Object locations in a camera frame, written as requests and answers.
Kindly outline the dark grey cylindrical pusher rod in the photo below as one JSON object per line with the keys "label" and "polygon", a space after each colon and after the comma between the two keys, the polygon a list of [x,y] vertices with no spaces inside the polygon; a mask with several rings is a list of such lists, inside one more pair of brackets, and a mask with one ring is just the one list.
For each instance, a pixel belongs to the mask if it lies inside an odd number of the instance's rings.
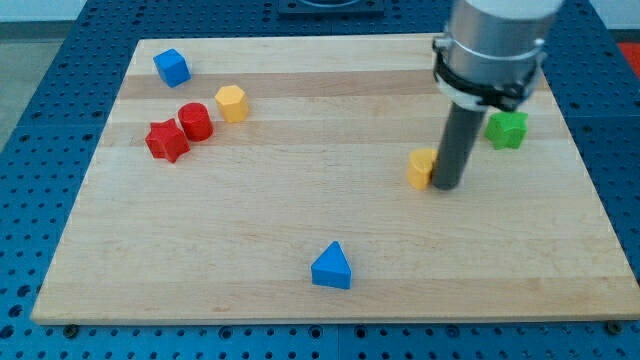
{"label": "dark grey cylindrical pusher rod", "polygon": [[452,190],[459,185],[485,114],[486,110],[451,104],[433,168],[433,186]]}

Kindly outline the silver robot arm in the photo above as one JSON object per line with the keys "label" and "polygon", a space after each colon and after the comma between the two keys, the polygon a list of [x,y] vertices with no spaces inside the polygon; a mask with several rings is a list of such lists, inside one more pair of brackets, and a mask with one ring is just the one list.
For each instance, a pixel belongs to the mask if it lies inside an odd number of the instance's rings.
{"label": "silver robot arm", "polygon": [[562,0],[457,0],[432,42],[433,77],[451,100],[432,184],[461,181],[489,108],[513,112],[532,94],[546,57],[547,34]]}

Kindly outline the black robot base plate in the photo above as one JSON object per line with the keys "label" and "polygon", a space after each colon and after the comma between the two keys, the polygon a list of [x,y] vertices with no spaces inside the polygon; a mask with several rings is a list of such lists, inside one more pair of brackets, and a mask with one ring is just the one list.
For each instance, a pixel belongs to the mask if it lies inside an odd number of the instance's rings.
{"label": "black robot base plate", "polygon": [[380,15],[384,0],[277,0],[280,15]]}

